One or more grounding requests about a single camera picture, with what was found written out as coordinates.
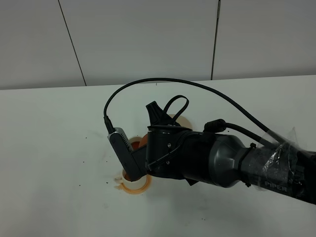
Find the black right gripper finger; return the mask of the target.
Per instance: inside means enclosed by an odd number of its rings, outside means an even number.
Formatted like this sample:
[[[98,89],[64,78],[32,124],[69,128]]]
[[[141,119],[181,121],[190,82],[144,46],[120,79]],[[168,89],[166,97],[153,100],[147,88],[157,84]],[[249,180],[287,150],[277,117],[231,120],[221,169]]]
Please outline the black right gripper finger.
[[[185,178],[185,180],[188,182],[190,186],[193,186],[194,184],[198,183],[198,180],[187,179],[187,178]]]
[[[156,101],[149,103],[146,106],[146,109],[149,114],[151,125],[178,125],[176,121],[172,121],[172,117],[169,116],[167,112],[156,103]]]

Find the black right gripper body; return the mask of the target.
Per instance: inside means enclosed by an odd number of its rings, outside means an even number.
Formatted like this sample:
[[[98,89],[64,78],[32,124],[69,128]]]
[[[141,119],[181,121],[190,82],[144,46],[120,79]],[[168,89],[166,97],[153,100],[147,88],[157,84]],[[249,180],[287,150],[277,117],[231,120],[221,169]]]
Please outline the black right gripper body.
[[[160,178],[211,183],[210,150],[215,134],[170,125],[148,127],[147,173]]]

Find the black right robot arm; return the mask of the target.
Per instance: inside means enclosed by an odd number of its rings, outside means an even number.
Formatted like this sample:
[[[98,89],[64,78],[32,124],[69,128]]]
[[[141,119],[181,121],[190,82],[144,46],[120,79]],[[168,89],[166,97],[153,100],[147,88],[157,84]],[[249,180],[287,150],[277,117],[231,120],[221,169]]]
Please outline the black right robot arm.
[[[229,188],[237,182],[261,187],[308,203],[316,201],[316,155],[288,141],[269,142],[254,136],[246,147],[224,133],[249,131],[222,119],[208,122],[203,132],[180,126],[156,102],[146,106],[148,128],[146,168],[160,178],[204,182]]]

